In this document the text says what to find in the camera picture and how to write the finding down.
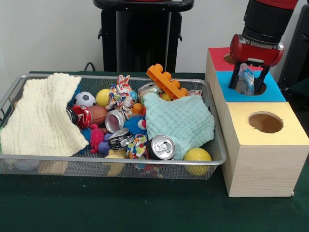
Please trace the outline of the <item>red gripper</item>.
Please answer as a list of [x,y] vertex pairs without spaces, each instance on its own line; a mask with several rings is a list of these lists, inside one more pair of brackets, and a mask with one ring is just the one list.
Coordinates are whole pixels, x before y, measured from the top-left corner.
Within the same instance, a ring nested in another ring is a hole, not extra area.
[[279,63],[283,52],[283,43],[277,45],[259,44],[245,39],[242,34],[235,34],[230,44],[230,55],[235,61],[235,66],[228,87],[231,89],[236,88],[241,63],[251,62],[255,66],[263,66],[259,77],[254,80],[254,93],[257,94],[270,67],[276,66]]

